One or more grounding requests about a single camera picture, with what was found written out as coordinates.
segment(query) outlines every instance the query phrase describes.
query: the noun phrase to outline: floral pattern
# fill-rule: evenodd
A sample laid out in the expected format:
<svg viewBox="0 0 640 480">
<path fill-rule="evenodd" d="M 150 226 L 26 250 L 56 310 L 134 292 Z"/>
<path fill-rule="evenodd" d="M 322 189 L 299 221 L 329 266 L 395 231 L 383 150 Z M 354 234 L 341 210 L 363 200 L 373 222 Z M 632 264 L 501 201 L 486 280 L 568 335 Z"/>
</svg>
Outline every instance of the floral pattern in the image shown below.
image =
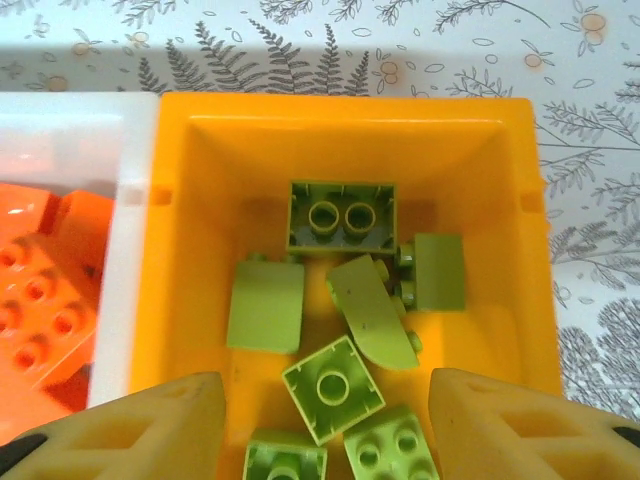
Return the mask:
<svg viewBox="0 0 640 480">
<path fill-rule="evenodd" d="M 639 419 L 637 2 L 232 3 L 2 0 L 0 88 L 530 98 L 565 393 Z"/>
</svg>

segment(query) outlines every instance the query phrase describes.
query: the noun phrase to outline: white tablecloth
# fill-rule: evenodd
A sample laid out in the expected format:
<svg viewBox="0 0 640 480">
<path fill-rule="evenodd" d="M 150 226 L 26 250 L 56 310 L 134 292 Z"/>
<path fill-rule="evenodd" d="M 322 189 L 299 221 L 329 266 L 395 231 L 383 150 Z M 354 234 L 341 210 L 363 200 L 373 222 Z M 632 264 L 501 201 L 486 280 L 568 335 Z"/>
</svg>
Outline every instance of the white tablecloth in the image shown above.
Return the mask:
<svg viewBox="0 0 640 480">
<path fill-rule="evenodd" d="M 565 391 L 640 419 L 640 2 L 2 0 L 0 89 L 528 97 Z"/>
</svg>

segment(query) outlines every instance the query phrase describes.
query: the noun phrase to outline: green duplo brick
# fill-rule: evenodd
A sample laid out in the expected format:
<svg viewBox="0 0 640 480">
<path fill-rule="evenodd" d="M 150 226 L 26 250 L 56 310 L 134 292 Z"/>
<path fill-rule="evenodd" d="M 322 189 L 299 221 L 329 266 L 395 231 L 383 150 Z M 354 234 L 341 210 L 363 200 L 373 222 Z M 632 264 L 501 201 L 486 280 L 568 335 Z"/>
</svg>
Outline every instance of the green duplo brick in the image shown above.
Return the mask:
<svg viewBox="0 0 640 480">
<path fill-rule="evenodd" d="M 346 335 L 298 362 L 282 377 L 318 445 L 385 405 Z"/>
<path fill-rule="evenodd" d="M 396 266 L 403 279 L 395 293 L 407 309 L 465 309 L 465 269 L 460 235 L 418 233 L 413 241 L 398 247 Z"/>
<path fill-rule="evenodd" d="M 227 346 L 295 353 L 300 346 L 304 265 L 263 256 L 236 265 Z"/>
<path fill-rule="evenodd" d="M 396 210 L 393 185 L 293 182 L 287 251 L 393 255 Z"/>
<path fill-rule="evenodd" d="M 344 434 L 356 480 L 439 480 L 418 417 L 400 405 Z"/>
<path fill-rule="evenodd" d="M 256 430 L 249 440 L 243 480 L 324 480 L 327 449 L 306 435 Z"/>
<path fill-rule="evenodd" d="M 415 332 L 404 330 L 405 309 L 400 298 L 389 297 L 384 286 L 388 279 L 382 260 L 362 255 L 332 269 L 327 284 L 365 357 L 390 370 L 414 368 L 422 345 Z"/>
</svg>

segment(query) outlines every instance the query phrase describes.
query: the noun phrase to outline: orange storage bin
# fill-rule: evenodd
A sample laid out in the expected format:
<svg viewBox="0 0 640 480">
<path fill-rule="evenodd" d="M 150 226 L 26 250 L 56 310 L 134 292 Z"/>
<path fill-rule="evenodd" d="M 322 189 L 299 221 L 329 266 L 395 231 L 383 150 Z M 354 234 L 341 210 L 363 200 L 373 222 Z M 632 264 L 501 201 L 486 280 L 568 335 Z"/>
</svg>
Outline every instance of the orange storage bin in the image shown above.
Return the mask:
<svg viewBox="0 0 640 480">
<path fill-rule="evenodd" d="M 347 332 L 325 283 L 335 260 L 311 259 L 300 351 L 225 345 L 235 264 L 252 251 L 284 255 L 292 180 L 393 182 L 399 242 L 462 234 L 467 310 L 404 319 L 424 344 L 420 368 L 368 364 L 387 404 L 408 403 L 432 446 L 436 367 L 560 394 L 528 101 L 168 94 L 157 139 L 130 387 L 222 373 L 225 461 L 216 478 L 240 478 L 255 428 L 307 431 L 281 373 Z M 341 438 L 328 446 L 327 478 L 352 478 Z"/>
</svg>

